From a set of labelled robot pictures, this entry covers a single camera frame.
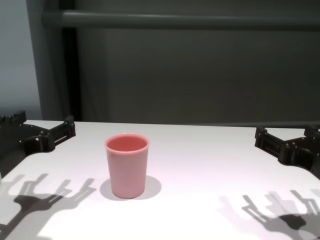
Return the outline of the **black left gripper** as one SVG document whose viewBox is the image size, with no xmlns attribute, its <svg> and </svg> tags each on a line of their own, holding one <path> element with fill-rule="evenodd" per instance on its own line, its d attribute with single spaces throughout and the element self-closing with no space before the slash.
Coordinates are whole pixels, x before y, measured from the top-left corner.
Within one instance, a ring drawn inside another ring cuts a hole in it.
<svg viewBox="0 0 320 240">
<path fill-rule="evenodd" d="M 26 157 L 52 152 L 57 145 L 76 136 L 74 117 L 69 115 L 63 123 L 51 128 L 24 124 L 26 112 L 0 115 L 0 171 L 11 172 Z"/>
</svg>

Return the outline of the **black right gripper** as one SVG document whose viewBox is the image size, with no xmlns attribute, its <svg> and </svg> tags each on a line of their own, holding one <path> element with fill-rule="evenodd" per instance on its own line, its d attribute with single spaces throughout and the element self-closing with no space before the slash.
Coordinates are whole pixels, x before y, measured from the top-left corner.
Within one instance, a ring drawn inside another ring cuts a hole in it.
<svg viewBox="0 0 320 240">
<path fill-rule="evenodd" d="M 320 126 L 306 125 L 304 137 L 282 140 L 257 127 L 254 146 L 276 157 L 281 164 L 298 167 L 320 178 Z"/>
</svg>

